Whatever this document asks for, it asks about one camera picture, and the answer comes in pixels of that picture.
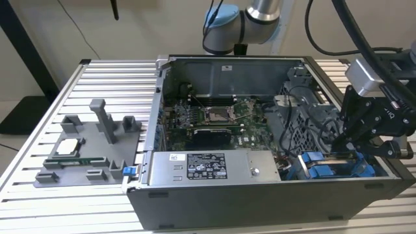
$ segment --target motherboard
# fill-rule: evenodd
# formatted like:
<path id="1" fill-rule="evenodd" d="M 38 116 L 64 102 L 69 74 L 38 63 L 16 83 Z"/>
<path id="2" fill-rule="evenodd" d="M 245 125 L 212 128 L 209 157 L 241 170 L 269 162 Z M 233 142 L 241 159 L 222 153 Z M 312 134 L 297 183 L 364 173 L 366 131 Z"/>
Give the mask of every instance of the motherboard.
<path id="1" fill-rule="evenodd" d="M 166 150 L 249 148 L 277 153 L 266 125 L 264 103 L 256 97 L 190 96 L 164 107 Z"/>

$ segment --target green circuit board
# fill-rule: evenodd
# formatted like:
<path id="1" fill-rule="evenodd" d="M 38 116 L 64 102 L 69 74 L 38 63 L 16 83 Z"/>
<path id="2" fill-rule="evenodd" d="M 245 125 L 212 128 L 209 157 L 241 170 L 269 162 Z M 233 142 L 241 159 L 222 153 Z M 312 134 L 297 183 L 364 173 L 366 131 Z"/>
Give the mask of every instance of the green circuit board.
<path id="1" fill-rule="evenodd" d="M 169 151 L 189 150 L 193 131 L 197 129 L 221 129 L 232 133 L 229 144 L 218 150 L 249 148 L 252 150 L 270 150 L 277 153 L 266 118 L 261 104 L 249 98 L 237 98 L 230 106 L 189 106 L 180 102 L 166 114 L 166 142 Z"/>

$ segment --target floor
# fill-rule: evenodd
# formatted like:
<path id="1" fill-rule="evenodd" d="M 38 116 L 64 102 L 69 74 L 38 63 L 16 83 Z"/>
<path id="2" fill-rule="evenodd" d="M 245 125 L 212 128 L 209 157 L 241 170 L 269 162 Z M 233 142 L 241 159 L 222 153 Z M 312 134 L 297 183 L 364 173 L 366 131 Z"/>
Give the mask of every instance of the floor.
<path id="1" fill-rule="evenodd" d="M 0 101 L 0 121 L 4 120 L 17 103 L 18 101 Z M 24 142 L 26 141 L 26 138 L 28 136 L 12 136 L 0 134 L 0 143 L 2 145 L 20 149 Z M 6 169 L 8 164 L 13 160 L 16 153 L 16 151 L 0 146 L 0 176 Z"/>

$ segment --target white wall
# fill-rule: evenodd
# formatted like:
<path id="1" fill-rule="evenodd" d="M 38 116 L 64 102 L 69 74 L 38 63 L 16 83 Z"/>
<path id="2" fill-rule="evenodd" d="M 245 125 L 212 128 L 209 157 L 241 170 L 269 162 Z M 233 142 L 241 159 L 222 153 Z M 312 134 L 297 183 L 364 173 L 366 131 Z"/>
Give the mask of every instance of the white wall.
<path id="1" fill-rule="evenodd" d="M 81 59 L 94 59 L 56 0 L 9 0 L 60 85 Z M 156 59 L 158 54 L 202 54 L 202 24 L 209 0 L 61 0 L 101 59 Z M 250 0 L 225 0 L 242 9 Z M 268 55 L 269 44 L 249 46 Z"/>
<path id="2" fill-rule="evenodd" d="M 0 28 L 0 101 L 42 95 L 32 74 Z"/>
<path id="3" fill-rule="evenodd" d="M 280 54 L 328 58 L 313 49 L 306 39 L 306 4 L 306 0 L 294 1 Z M 416 0 L 348 0 L 346 4 L 370 46 L 409 48 L 416 39 Z M 322 49 L 333 52 L 356 49 L 330 0 L 314 0 L 309 25 L 313 39 Z"/>

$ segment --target aluminum table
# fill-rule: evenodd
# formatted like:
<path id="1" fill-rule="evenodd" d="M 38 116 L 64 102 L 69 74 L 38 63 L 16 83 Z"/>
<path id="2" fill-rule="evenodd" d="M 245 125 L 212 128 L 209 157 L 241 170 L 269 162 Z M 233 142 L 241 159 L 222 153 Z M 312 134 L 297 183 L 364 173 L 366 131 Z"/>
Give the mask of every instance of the aluminum table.
<path id="1" fill-rule="evenodd" d="M 344 76 L 348 65 L 337 59 L 316 62 L 344 90 L 349 84 Z M 32 183 L 62 131 L 60 122 L 64 116 L 77 114 L 81 121 L 97 121 L 88 108 L 92 98 L 105 98 L 105 111 L 114 120 L 132 115 L 142 122 L 136 155 L 136 162 L 141 162 L 156 82 L 154 70 L 153 60 L 93 60 L 77 67 L 0 178 L 0 234 L 152 233 L 142 230 L 129 200 L 121 192 L 121 185 L 34 188 Z M 416 146 L 416 136 L 409 137 L 409 142 Z M 416 158 L 402 163 L 416 175 Z M 348 221 L 169 233 L 416 233 L 416 186 L 394 199 L 373 202 Z"/>

